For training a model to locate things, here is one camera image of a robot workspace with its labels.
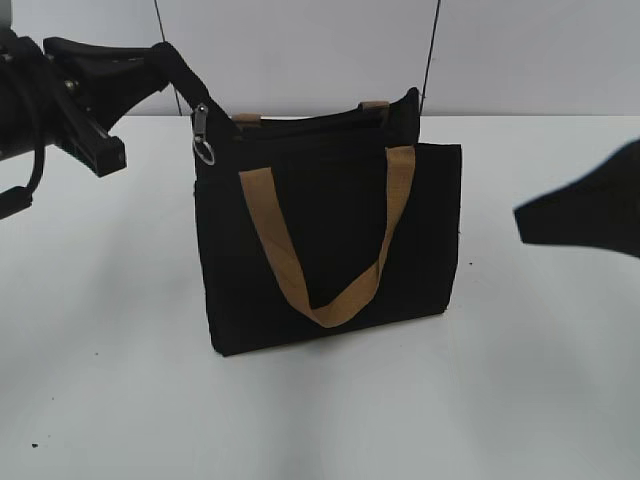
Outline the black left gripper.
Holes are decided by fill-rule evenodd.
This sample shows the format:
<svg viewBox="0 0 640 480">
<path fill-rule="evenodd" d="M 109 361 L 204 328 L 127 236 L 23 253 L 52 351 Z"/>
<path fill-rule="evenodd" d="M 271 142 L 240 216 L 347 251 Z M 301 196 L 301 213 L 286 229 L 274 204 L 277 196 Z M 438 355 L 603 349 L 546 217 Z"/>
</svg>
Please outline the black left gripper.
<svg viewBox="0 0 640 480">
<path fill-rule="evenodd" d="M 62 37 L 46 38 L 43 47 L 47 56 L 29 37 L 1 39 L 1 158 L 32 151 L 39 130 L 46 146 L 62 146 L 97 177 L 123 170 L 125 145 L 107 132 L 166 88 L 175 48 L 168 42 L 106 47 Z M 57 78 L 75 84 L 70 96 L 54 93 Z"/>
</svg>

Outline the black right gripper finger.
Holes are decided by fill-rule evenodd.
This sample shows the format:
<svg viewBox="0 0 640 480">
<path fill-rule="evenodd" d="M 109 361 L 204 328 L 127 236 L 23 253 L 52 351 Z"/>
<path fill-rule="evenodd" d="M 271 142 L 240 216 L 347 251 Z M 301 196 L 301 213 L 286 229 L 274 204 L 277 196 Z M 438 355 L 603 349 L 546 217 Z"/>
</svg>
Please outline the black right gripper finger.
<svg viewBox="0 0 640 480">
<path fill-rule="evenodd" d="M 514 209 L 521 241 L 639 254 L 639 141 L 580 179 Z"/>
</svg>

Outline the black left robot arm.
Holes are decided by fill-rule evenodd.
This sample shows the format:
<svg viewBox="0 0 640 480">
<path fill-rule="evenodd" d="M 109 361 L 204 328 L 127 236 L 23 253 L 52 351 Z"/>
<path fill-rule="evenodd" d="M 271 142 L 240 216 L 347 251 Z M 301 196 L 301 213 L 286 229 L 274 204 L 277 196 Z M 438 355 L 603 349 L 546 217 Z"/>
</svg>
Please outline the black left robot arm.
<svg viewBox="0 0 640 480">
<path fill-rule="evenodd" d="M 166 88 L 152 47 L 107 47 L 48 37 L 37 44 L 12 28 L 13 5 L 1 4 L 1 157 L 31 152 L 33 175 L 55 145 L 98 177 L 126 166 L 110 129 Z"/>
</svg>

